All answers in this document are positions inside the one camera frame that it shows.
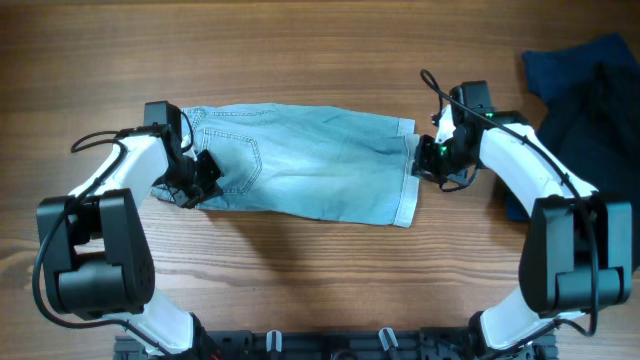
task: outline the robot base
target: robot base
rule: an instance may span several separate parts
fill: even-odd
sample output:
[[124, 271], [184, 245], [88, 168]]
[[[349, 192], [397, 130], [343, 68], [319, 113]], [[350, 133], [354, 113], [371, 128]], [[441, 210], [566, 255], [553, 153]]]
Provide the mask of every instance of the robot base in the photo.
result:
[[[209, 336], [222, 348], [221, 360], [273, 360], [267, 353], [266, 334], [250, 331], [210, 331]], [[467, 328], [423, 328], [395, 332], [399, 360], [464, 360]], [[116, 337], [114, 360], [147, 360], [136, 340]], [[377, 332], [283, 333], [278, 360], [388, 360]], [[556, 337], [544, 335], [520, 353], [501, 360], [557, 360]]]

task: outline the denim pants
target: denim pants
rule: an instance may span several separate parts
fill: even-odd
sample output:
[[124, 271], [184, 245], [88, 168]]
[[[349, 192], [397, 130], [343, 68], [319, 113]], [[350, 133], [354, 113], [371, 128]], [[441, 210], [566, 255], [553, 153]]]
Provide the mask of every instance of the denim pants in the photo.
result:
[[[408, 227], [419, 136], [408, 119], [328, 106], [185, 108], [196, 153], [209, 150], [223, 195], [201, 210], [278, 211], [312, 219]], [[185, 120], [183, 135], [189, 130]], [[169, 192], [153, 196], [171, 201]]]

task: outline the light blue jeans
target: light blue jeans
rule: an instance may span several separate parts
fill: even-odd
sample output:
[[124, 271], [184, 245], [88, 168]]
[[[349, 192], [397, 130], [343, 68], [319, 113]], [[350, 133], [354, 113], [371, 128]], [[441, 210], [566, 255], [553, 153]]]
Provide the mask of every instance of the light blue jeans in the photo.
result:
[[[415, 122], [328, 106], [183, 109], [194, 149], [211, 152], [222, 196], [201, 210], [279, 211], [333, 221], [411, 225], [418, 178]], [[189, 129], [185, 120], [183, 135]], [[152, 195], [171, 201], [163, 188]]]

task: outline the wood surface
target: wood surface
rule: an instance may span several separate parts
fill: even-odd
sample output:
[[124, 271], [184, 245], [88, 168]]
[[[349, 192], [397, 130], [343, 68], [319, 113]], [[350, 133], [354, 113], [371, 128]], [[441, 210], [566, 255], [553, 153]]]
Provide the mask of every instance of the wood surface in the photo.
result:
[[[46, 6], [0, 7], [3, 359], [110, 359], [118, 329], [66, 330], [38, 314], [35, 209], [109, 151], [70, 155], [77, 138], [141, 124], [145, 102], [333, 105], [412, 118], [433, 135], [421, 68], [444, 89], [488, 80], [496, 106], [539, 124], [546, 109], [526, 91], [522, 51], [619, 31], [640, 54], [633, 1], [28, 3]], [[502, 193], [489, 171], [454, 194], [422, 183], [409, 229], [153, 199], [140, 216], [157, 286], [209, 330], [401, 330], [464, 325], [517, 284], [526, 225], [506, 220]], [[640, 358], [639, 318], [636, 291], [602, 311], [595, 338], [560, 330], [561, 358]]]

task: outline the pocket stitching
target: pocket stitching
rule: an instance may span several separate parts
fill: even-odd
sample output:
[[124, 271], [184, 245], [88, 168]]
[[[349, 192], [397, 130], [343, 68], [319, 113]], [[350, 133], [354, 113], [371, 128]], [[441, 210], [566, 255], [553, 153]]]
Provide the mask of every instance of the pocket stitching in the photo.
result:
[[256, 165], [255, 170], [253, 171], [249, 179], [247, 179], [245, 185], [241, 189], [222, 189], [225, 194], [228, 194], [228, 193], [244, 194], [247, 191], [249, 191], [253, 183], [256, 181], [256, 179], [262, 172], [262, 159], [260, 158], [260, 152], [258, 150], [258, 143], [256, 142], [256, 140], [248, 136], [229, 134], [229, 133], [225, 133], [218, 130], [204, 129], [204, 132], [207, 135], [206, 136], [207, 140], [205, 142], [204, 149], [209, 148], [209, 144], [211, 143], [212, 136], [219, 136], [227, 139], [236, 139], [236, 140], [244, 141], [249, 145], [251, 145], [251, 149], [253, 150], [253, 159]]

